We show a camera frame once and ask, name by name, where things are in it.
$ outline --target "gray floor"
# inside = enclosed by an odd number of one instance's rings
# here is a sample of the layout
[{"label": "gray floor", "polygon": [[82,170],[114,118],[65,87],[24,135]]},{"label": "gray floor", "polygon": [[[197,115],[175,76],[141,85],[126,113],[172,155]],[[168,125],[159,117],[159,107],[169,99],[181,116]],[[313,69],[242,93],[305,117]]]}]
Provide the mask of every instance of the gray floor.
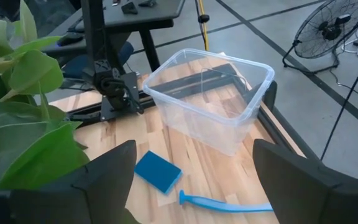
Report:
[{"label": "gray floor", "polygon": [[[238,17],[222,7],[216,0],[204,1],[205,11],[211,17],[208,22],[209,30],[221,28],[208,36],[210,51],[225,52],[233,57],[262,62],[273,67],[276,74],[275,80],[278,83],[277,109],[310,148],[320,156],[341,105],[319,86],[326,84],[342,97],[346,97],[349,90],[337,86],[333,76],[328,72],[319,73],[317,77],[320,81],[316,82],[314,79],[313,83],[312,79],[302,73],[283,68],[282,56],[267,43],[267,40],[272,40],[279,48],[288,49],[299,26],[321,3],[312,4],[311,0],[223,0],[223,3],[233,9],[234,14],[251,21],[250,26],[254,30],[241,23]],[[298,9],[264,17],[266,14],[274,14],[293,7]],[[202,38],[196,35],[199,34],[199,28],[196,22],[194,1],[186,1],[183,12],[175,20],[173,28],[153,30],[152,34],[158,46],[157,52],[161,62],[180,49],[203,49]],[[176,41],[192,35],[196,36]],[[138,33],[133,33],[129,40],[136,50],[142,49]],[[332,63],[329,55],[315,60],[298,58],[295,54],[292,56],[310,70]],[[358,58],[354,54],[342,54],[340,59],[341,64],[334,72],[341,83],[352,85],[358,74]],[[146,56],[142,51],[134,54],[128,64],[131,69],[140,73],[150,72]],[[51,94],[50,100],[74,93],[76,92],[60,90]],[[350,102],[358,110],[358,95],[353,94]],[[356,118],[350,112],[345,111],[340,120],[324,163],[333,169],[358,178],[358,117]]]}]

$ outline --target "blue handle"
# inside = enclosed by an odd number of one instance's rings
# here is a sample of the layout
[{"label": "blue handle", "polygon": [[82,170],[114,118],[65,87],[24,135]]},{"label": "blue handle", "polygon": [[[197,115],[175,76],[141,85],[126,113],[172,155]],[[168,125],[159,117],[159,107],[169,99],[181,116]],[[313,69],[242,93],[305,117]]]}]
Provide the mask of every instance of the blue handle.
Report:
[{"label": "blue handle", "polygon": [[183,203],[189,202],[193,205],[197,205],[199,207],[207,208],[210,210],[215,210],[218,212],[272,212],[273,208],[270,203],[265,203],[262,205],[231,205],[226,202],[221,202],[218,200],[213,200],[210,198],[199,197],[199,196],[191,196],[185,195],[185,192],[181,190],[179,192],[179,204],[183,205]]}]

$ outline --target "wooden tabletop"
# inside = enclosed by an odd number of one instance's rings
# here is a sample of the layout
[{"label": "wooden tabletop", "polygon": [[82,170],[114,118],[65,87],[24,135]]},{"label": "wooden tabletop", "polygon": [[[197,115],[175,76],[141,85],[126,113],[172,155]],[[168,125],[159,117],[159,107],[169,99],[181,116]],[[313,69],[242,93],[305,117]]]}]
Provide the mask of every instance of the wooden tabletop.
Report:
[{"label": "wooden tabletop", "polygon": [[[191,63],[197,65],[205,62],[197,60]],[[227,62],[214,60],[208,63],[219,66]],[[184,66],[175,69],[191,72],[188,67]],[[101,95],[91,91],[55,101],[52,104],[62,110],[70,111],[100,101]],[[262,104],[262,108],[286,136],[294,150],[304,156],[267,107]],[[126,207],[142,224],[278,223],[273,212],[228,214],[212,212],[188,204],[181,206],[178,203],[178,193],[181,189],[186,194],[240,205],[268,202],[252,161],[252,146],[255,139],[265,139],[270,142],[273,140],[258,120],[233,157],[221,154],[167,127],[163,124],[155,106],[146,109],[142,115],[135,114],[78,129],[76,138],[89,147],[85,152],[90,159],[95,159],[117,145],[134,139],[137,143],[137,160],[151,150],[183,171],[182,178],[169,195],[163,195],[135,175]]]}]

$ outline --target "clear plastic container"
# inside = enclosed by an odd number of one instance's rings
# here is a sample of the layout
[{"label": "clear plastic container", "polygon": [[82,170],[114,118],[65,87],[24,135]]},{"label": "clear plastic container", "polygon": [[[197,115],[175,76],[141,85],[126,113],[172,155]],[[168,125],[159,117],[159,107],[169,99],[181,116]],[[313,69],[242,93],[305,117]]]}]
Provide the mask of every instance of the clear plastic container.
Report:
[{"label": "clear plastic container", "polygon": [[274,78],[268,65],[183,49],[144,82],[163,122],[233,156]]}]

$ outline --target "black cable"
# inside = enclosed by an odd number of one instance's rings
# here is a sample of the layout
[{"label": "black cable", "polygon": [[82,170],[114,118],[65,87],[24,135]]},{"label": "black cable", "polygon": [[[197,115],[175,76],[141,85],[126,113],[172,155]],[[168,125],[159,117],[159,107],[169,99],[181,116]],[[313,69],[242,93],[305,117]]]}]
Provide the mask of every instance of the black cable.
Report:
[{"label": "black cable", "polygon": [[339,112],[339,114],[338,114],[338,117],[336,118],[336,121],[335,121],[335,123],[334,123],[334,127],[333,127],[333,129],[331,130],[331,133],[329,134],[329,137],[328,137],[326,146],[324,147],[323,154],[322,154],[321,157],[320,157],[320,160],[321,160],[321,161],[323,161],[324,156],[326,155],[326,152],[327,152],[329,143],[331,142],[331,139],[333,138],[333,134],[334,134],[334,132],[335,132],[336,126],[338,125],[338,122],[339,122],[339,120],[341,119],[341,116],[342,116],[342,114],[343,114],[343,111],[345,110],[345,107],[346,107],[346,105],[347,105],[347,102],[349,101],[349,99],[350,99],[350,97],[351,97],[351,95],[352,95],[352,93],[353,93],[353,91],[354,91],[354,88],[356,87],[357,83],[358,83],[358,76],[357,76],[356,80],[354,81],[354,83],[353,83],[353,85],[352,85],[352,87],[351,87],[351,90],[350,90],[349,93],[347,94],[346,99],[345,99],[345,102],[343,102],[343,104],[342,104],[342,108],[341,108],[341,110],[340,110],[340,112]]},{"label": "black cable", "polygon": [[138,113],[140,113],[140,114],[144,113],[143,106],[141,105],[141,103],[139,103],[138,101],[136,101],[134,99],[134,96],[132,95],[131,90],[129,89],[129,87],[126,86],[126,85],[123,85],[123,87],[126,89],[126,91],[128,92],[128,95],[129,95],[129,97],[126,98],[126,99],[130,100],[133,104],[136,105],[136,109],[137,109]]},{"label": "black cable", "polygon": [[[345,46],[346,46],[346,40],[344,39],[343,40],[343,49],[342,49],[342,52],[336,54],[336,58],[337,60],[339,60],[338,56],[343,54],[345,52]],[[335,78],[335,84],[338,85],[338,86],[341,86],[341,87],[345,87],[345,88],[348,88],[351,90],[351,87],[345,85],[345,84],[342,84],[339,82],[339,79],[338,79],[338,76],[333,72],[333,68],[330,68],[328,70],[330,72],[330,74]]]},{"label": "black cable", "polygon": [[131,66],[129,66],[128,62],[126,62],[125,64],[127,64],[127,67],[129,68],[129,70],[130,70],[131,72],[134,72],[134,71],[132,70]]}]

